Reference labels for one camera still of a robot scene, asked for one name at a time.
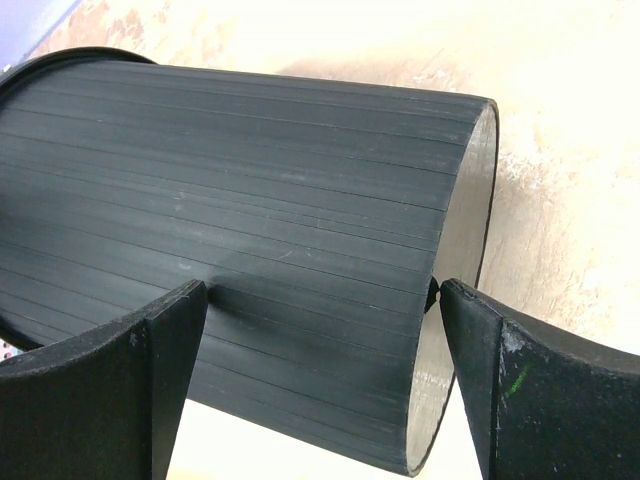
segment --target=stained surface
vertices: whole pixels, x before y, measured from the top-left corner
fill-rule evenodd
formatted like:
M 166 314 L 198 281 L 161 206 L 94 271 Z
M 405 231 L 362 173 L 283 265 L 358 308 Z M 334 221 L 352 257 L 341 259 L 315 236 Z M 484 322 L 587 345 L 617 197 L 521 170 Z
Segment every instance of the stained surface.
M 475 233 L 456 242 L 473 245 L 444 240 L 467 281 L 482 254 L 485 99 L 115 61 L 14 92 L 0 111 L 7 321 L 48 344 L 206 280 L 191 399 L 407 470 L 426 295 L 469 152 L 460 186 L 481 200 L 454 202 L 446 224 L 464 214 L 456 228 Z M 427 345 L 426 371 L 450 382 L 450 366 L 429 367 L 436 347 L 446 354 Z
M 592 340 L 640 352 L 640 239 L 630 224 L 640 202 L 640 70 L 633 60 L 640 4 L 309 5 L 84 0 L 37 53 L 111 45 L 161 63 L 495 98 L 501 155 L 480 289 Z M 420 478 L 480 478 L 459 394 L 447 412 Z M 185 408 L 172 475 L 390 478 L 193 402 Z

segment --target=green paint spot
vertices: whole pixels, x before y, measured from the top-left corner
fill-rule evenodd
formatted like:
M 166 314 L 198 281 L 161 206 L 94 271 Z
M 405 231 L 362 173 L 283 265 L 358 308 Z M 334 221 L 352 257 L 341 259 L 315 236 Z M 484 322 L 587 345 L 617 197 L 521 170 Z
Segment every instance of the green paint spot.
M 531 364 L 525 365 L 522 369 L 522 372 L 520 372 L 520 375 L 518 375 L 516 381 L 513 383 L 513 385 L 511 385 L 511 389 L 506 393 L 505 398 L 509 398 L 511 395 L 520 390 L 520 387 L 524 383 L 524 379 L 526 378 L 527 372 L 529 372 L 529 370 L 531 370 Z

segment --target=black cylinder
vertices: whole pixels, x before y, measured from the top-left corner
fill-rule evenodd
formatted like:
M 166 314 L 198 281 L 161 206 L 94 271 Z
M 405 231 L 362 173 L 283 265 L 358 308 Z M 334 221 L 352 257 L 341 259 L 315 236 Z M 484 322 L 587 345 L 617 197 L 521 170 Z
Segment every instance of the black cylinder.
M 453 378 L 427 293 L 477 282 L 497 129 L 465 95 L 36 59 L 0 84 L 0 335 L 205 280 L 190 398 L 415 475 Z

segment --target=beige surface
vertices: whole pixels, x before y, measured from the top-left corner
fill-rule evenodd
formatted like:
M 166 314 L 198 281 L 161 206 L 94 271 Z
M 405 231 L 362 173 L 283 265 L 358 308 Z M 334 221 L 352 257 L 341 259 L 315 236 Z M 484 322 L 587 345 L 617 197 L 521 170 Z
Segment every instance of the beige surface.
M 640 353 L 640 2 L 85 0 L 37 54 L 110 45 L 161 63 L 493 97 L 497 193 L 481 289 Z M 420 478 L 478 478 L 455 395 Z M 170 478 L 391 478 L 187 403 Z

